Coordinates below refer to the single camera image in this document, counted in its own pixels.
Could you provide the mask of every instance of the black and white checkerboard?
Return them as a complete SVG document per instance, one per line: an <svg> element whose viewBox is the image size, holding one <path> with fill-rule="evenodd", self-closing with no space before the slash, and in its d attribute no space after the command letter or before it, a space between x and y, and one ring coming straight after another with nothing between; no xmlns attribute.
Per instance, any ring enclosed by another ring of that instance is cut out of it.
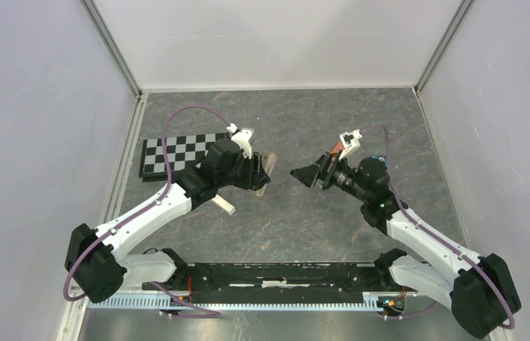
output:
<svg viewBox="0 0 530 341"><path fill-rule="evenodd" d="M185 167L194 166L207 155L211 144L220 139L229 139L229 133L168 137L166 148L171 171L181 171ZM143 182L167 180L161 139L144 140L141 148L139 177Z"/></svg>

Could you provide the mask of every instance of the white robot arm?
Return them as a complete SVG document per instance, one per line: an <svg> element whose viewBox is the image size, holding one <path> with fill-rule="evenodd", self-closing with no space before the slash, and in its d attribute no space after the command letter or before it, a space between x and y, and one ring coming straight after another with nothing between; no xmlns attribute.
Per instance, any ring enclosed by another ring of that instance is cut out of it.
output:
<svg viewBox="0 0 530 341"><path fill-rule="evenodd" d="M308 187L321 181L361 200L361 213L372 227L410 247L427 263L394 249L374 264L381 285L406 286L450 309L470 334L483 337L520 310L521 303L509 269L495 254L482 257L424 222L400 201L386 171L386 159L363 159L356 168L346 159L359 147L361 131L340 134L342 147L322 155L313 165L291 175Z"/></svg>
<svg viewBox="0 0 530 341"><path fill-rule="evenodd" d="M231 130L231 139L215 142L200 167L186 168L176 175L175 181L168 184L166 196L163 193L167 186L111 222L96 229L82 224L73 230L65 268L92 302L108 299L122 286L167 281L175 272L175 262L167 254L128 253L163 225L209 200L231 214L233 207L217 195L220 188L233 185L262 195L270 181L275 155L252 151L251 129L236 131L232 125Z"/></svg>

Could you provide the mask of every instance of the cable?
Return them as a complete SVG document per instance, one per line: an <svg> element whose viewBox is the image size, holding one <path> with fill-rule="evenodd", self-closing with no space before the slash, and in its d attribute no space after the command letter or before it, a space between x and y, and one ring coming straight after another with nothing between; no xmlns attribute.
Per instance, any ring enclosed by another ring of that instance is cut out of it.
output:
<svg viewBox="0 0 530 341"><path fill-rule="evenodd" d="M211 114L214 114L216 117L218 117L219 119L221 119L223 121L223 123L225 123L226 126L230 126L232 125L229 121L227 121L221 114L219 114L218 112L210 109L210 108L207 108L207 107L204 107L202 105L198 105L198 104L193 104L193 105L188 105L186 107L182 107L180 108L178 111L174 112L166 121L165 123L165 126L163 128L163 139L162 139L162 147L163 147L163 155L165 156L165 168L166 168L166 172L167 174L171 174L171 165L169 163L169 158L167 156L167 147L166 147L166 142L167 142L167 129L169 127L169 124L171 123L171 119L173 119L173 117L177 116L177 114L181 113L181 112L184 112L185 110L188 110L188 109L202 109L202 110L205 110L207 112L210 112ZM165 190L162 192L162 194L160 194L158 196L158 198L156 200L162 200L165 196L167 196L167 194L169 193L169 191L171 190L171 186L173 185L173 180L172 180L172 176L167 176L167 184L165 186ZM156 206L156 201L153 201L151 203L149 203L148 205L146 205L145 207L141 208L139 211L135 212L134 214L128 216L127 218L123 219L121 222L119 222L118 224L116 224L113 228L109 229L106 233L104 233L102 236L100 236L98 239L96 239L93 243L91 243L82 253L81 255L79 255L79 257L77 258L77 260L75 261L75 263L70 267L70 270L68 271L68 274L66 275L66 279L64 281L64 288L63 288L63 296L64 296L64 299L69 301L69 302L74 302L74 301L78 301L82 298L84 298L85 296L87 296L87 294L83 293L79 296L75 296L75 297L72 297L69 293L68 293L68 289L70 287L70 282L72 280L72 276L75 274L76 270L79 268L79 265L83 262L83 260L85 259L85 257L87 257L87 255L93 251L93 249L95 249L95 247L102 243L106 238L110 237L113 235L112 231L114 230L115 232L116 231L119 231L123 226L125 226L125 224L127 224L128 222L132 221L133 219L139 217L140 215L142 215L143 213L145 213L146 211L150 210L152 207ZM167 295L173 297L171 295L171 293L169 293L165 288L163 288L162 286L160 286L159 284L157 284L158 286L156 286L157 288L161 289L164 293L166 293ZM200 311L206 311L206 312L209 312L209 313L216 313L216 312L211 312L211 310L206 310L206 309L202 309L202 308L199 308L199 307L195 307L197 310L200 310ZM211 316L211 315L196 315L197 317L203 317L203 318L209 318L209 317L214 317L214 316Z"/></svg>
<svg viewBox="0 0 530 341"><path fill-rule="evenodd" d="M184 300L180 300L177 296L173 295L169 290L165 289L161 284L158 282L150 282L153 286L155 286L158 290L166 293L169 297L173 299L173 301L184 305L188 308L192 308L194 310L202 311L203 313L206 313L204 315L170 315L171 317L175 318L216 318L217 316L220 316L221 313L214 310L208 310L201 307L197 307L196 305L193 305L192 303L185 302Z"/></svg>
<svg viewBox="0 0 530 341"><path fill-rule="evenodd" d="M429 305L426 309L423 309L423 310L420 310L416 313L411 313L411 314L407 314L407 315L401 315L401 316L382 316L382 315L378 315L380 316L381 318L384 318L384 320L405 320L406 318L415 318L417 316L420 316L420 315L424 315L426 314L427 312L429 311L432 311L435 307L436 307L436 301L433 302L433 304Z"/></svg>
<svg viewBox="0 0 530 341"><path fill-rule="evenodd" d="M390 170L391 168L390 166L391 165L390 133L387 127L384 125L371 126L369 128L362 129L360 133L362 136L365 136L365 134L369 133L370 131L376 128L382 128L384 130L384 144L386 145L386 163L388 165L387 168ZM399 209L412 224L416 225L419 229L424 231L424 233L431 236L433 239L441 243L444 247L452 251L454 254L457 254L459 257L464 259L466 263L468 263L482 277L482 279L485 280L487 285L491 288L491 291L493 291L493 293L496 295L497 299L499 300L499 303L502 305L503 309L505 310L506 316L508 317L508 321L509 321L508 325L501 324L500 326L504 329L514 329L514 327L516 326L516 321L514 321L514 314L512 314L512 311L510 310L508 303L506 302L506 299L504 298L502 293L499 292L499 289L497 288L495 283L493 283L493 281L489 278L489 276L480 268L480 266L478 266L478 264L476 264L472 259L470 259L470 257L468 257L465 254L462 254L462 252L459 249L457 249L453 245L446 242L443 238L439 237L436 233L430 231L428 228L424 227L422 224L419 224L418 221L414 219L403 206L403 203L401 202L401 199L399 198L399 194L395 186L393 185L392 181L389 183L389 185L391 187L391 190L393 191L393 194L394 194L395 200L397 201L397 205L399 206ZM415 315L415 314L419 315L425 311L428 311L428 309L432 308L435 305L435 303L431 305L430 307L428 307L427 309L422 310L421 312L410 314L410 315Z"/></svg>
<svg viewBox="0 0 530 341"><path fill-rule="evenodd" d="M152 251L152 250L154 250L155 253L158 252L158 249L157 249L157 248L155 248L155 247L151 247L150 249L147 249L146 251L144 251L142 254L147 254L148 252L150 252L150 251Z"/></svg>
<svg viewBox="0 0 530 341"><path fill-rule="evenodd" d="M407 297L403 297L403 312L405 313L405 310L407 309Z"/></svg>
<svg viewBox="0 0 530 341"><path fill-rule="evenodd" d="M390 310L394 311L395 313L403 314L404 310L399 310L393 306L389 307Z"/></svg>
<svg viewBox="0 0 530 341"><path fill-rule="evenodd" d="M403 286L403 288L401 289L401 295L399 296L399 299L397 299L398 301L402 300L403 298L405 298L405 295L407 294L407 287Z"/></svg>

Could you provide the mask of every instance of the white wall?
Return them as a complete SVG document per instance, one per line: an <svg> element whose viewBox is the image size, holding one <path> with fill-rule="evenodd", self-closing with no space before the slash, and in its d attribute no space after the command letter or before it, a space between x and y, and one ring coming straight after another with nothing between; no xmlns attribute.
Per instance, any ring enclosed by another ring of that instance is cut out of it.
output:
<svg viewBox="0 0 530 341"><path fill-rule="evenodd" d="M78 1L0 1L0 340L54 339L70 232L99 222L132 107Z"/></svg>
<svg viewBox="0 0 530 341"><path fill-rule="evenodd" d="M530 340L530 1L476 1L423 91L467 237L507 260Z"/></svg>
<svg viewBox="0 0 530 341"><path fill-rule="evenodd" d="M459 0L95 0L144 89L411 86Z"/></svg>

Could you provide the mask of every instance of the gray table surface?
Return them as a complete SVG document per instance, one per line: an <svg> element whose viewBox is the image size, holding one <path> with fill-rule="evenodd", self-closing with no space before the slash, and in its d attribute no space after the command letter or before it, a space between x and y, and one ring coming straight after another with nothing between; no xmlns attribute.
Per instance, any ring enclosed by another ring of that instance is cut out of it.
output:
<svg viewBox="0 0 530 341"><path fill-rule="evenodd" d="M426 124L410 89L275 90L150 94L121 206L125 212L164 183L138 178L141 142L160 137L164 121L179 107L204 104L237 126L256 131L252 145L278 158L263 198L236 188L220 195L236 207L229 216L209 202L140 243L133 253L170 247L198 261L373 261L402 244L365 223L360 203L342 191L308 189L289 174L331 149L344 131L385 124L391 131L391 178L401 198L424 220L462 242ZM171 123L169 136L225 131L199 109ZM384 154L382 130L362 139L350 163Z"/></svg>
<svg viewBox="0 0 530 341"><path fill-rule="evenodd" d="M163 183L138 178L141 141L161 136L177 108L205 104L238 126L256 130L252 145L278 160L263 198L235 188L220 191L236 207L229 216L212 203L162 227L135 248L170 247L188 262L199 261L374 261L393 247L408 248L369 227L360 203L338 189L307 189L289 175L331 149L344 131L387 125L391 137L391 177L402 199L457 242L462 242L426 124L410 89L281 90L151 94L137 141L121 211L154 194ZM213 115L192 110L173 120L169 136L224 131ZM383 154L382 131L362 139L350 158L356 165ZM408 310L429 304L409 298ZM475 340L449 310L399 323L372 313L224 312L216 320L169 320L152 310L89 309L83 341L154 340Z"/></svg>

